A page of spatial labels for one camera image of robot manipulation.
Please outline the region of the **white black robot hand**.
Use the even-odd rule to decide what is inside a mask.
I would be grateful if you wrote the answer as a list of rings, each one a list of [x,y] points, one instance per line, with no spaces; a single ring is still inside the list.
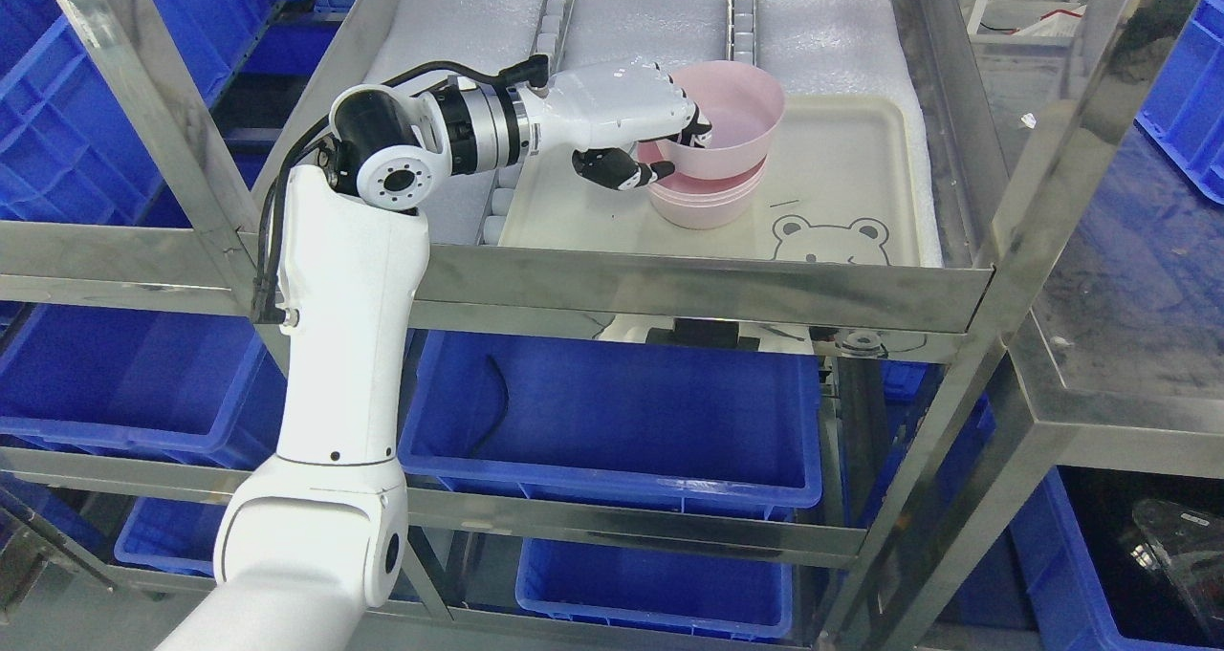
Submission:
[[[603,188],[640,188],[676,171],[643,163],[628,146],[668,140],[707,147],[712,124],[681,84],[645,58],[565,69],[539,91],[520,93],[530,153],[564,151],[574,173]]]

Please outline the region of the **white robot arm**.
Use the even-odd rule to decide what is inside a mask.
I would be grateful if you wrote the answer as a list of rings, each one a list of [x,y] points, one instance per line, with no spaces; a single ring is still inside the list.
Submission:
[[[417,206],[532,146],[530,55],[497,75],[432,60],[357,84],[290,146],[266,195],[252,312],[290,341],[273,455],[230,498],[217,586],[164,650],[341,650],[389,600],[409,534],[394,459],[409,316],[428,262]]]

